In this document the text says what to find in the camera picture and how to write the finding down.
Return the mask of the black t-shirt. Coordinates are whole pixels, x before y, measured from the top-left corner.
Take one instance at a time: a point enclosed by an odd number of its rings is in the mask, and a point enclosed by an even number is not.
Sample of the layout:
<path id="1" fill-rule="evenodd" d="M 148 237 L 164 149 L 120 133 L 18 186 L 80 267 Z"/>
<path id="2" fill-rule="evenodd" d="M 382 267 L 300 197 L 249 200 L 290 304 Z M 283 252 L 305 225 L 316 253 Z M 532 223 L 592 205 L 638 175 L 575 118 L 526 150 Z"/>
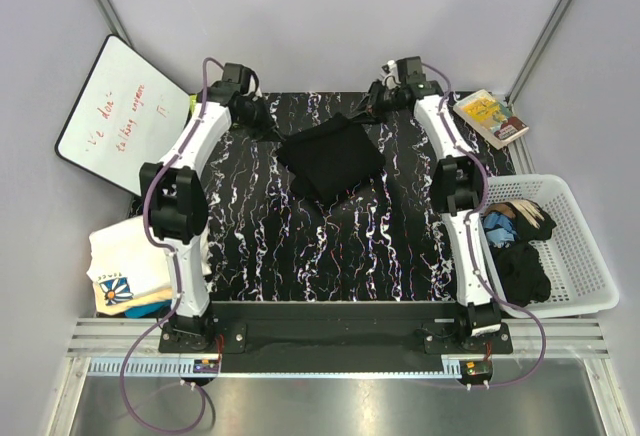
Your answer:
<path id="1" fill-rule="evenodd" d="M 291 192 L 322 205 L 379 174 L 386 164 L 363 127 L 340 113 L 288 137 L 276 156 L 293 175 Z"/>

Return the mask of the white t-shirt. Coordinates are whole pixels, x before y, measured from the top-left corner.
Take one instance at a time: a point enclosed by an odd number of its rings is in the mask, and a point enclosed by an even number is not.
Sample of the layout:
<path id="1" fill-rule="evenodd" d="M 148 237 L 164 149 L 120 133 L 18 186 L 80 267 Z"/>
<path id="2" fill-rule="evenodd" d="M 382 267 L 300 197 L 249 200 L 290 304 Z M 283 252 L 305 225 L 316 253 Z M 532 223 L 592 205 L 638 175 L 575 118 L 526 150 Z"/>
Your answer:
<path id="1" fill-rule="evenodd" d="M 195 259 L 187 258 L 188 251 L 180 249 L 180 273 L 184 296 L 177 313 L 202 315 L 208 306 L 207 284 L 204 276 L 211 274 L 208 256 L 208 234 L 205 228 L 199 236 L 202 283 L 192 283 L 189 264 L 195 271 Z M 172 269 L 163 249 L 150 244 L 143 225 L 143 217 L 126 219 L 115 225 L 93 232 L 90 237 L 91 263 L 87 276 L 92 282 L 94 296 L 102 294 L 108 304 L 170 288 Z"/>

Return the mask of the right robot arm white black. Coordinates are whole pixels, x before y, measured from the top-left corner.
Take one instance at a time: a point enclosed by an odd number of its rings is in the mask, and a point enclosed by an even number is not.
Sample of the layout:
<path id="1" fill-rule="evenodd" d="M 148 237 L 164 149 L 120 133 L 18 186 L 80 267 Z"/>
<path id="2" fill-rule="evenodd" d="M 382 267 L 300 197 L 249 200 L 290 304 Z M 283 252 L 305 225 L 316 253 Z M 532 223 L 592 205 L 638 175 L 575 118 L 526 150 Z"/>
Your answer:
<path id="1" fill-rule="evenodd" d="M 428 80 L 427 67 L 418 56 L 388 61 L 356 118 L 381 122 L 392 111 L 409 109 L 426 132 L 437 159 L 429 188 L 431 208 L 445 225 L 457 277 L 453 337 L 460 349 L 472 353 L 498 338 L 502 324 L 480 238 L 488 176 L 449 112 L 450 81 L 440 86 Z"/>

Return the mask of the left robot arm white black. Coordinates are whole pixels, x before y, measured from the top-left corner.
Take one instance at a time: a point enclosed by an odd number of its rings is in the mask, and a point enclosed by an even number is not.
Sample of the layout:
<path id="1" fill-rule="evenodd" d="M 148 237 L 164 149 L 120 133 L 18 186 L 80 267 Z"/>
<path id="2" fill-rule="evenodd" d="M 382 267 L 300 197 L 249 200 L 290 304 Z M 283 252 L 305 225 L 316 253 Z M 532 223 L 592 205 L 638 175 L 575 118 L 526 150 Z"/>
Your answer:
<path id="1" fill-rule="evenodd" d="M 176 142 L 159 162 L 145 163 L 139 172 L 145 236 L 164 252 L 172 287 L 171 309 L 160 320 L 163 337 L 181 339 L 196 352 L 208 350 L 216 338 L 202 269 L 201 240 L 209 218 L 200 181 L 204 166 L 233 127 L 257 141 L 283 140 L 257 73 L 227 63 L 221 79 L 209 83 L 207 66 L 216 62 L 211 57 L 203 61 L 203 89 Z"/>

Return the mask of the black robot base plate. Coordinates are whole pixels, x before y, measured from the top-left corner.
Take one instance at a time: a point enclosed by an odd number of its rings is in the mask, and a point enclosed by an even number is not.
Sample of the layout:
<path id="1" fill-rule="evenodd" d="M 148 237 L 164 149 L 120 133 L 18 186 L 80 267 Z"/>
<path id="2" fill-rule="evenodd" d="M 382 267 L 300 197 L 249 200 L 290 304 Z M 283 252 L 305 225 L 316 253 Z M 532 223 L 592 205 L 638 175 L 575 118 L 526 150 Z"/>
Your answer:
<path id="1" fill-rule="evenodd" d="M 422 376 L 444 356 L 510 355 L 509 328 L 472 338 L 462 311 L 442 302 L 215 302 L 206 334 L 164 327 L 162 353 L 222 352 L 229 376 Z"/>

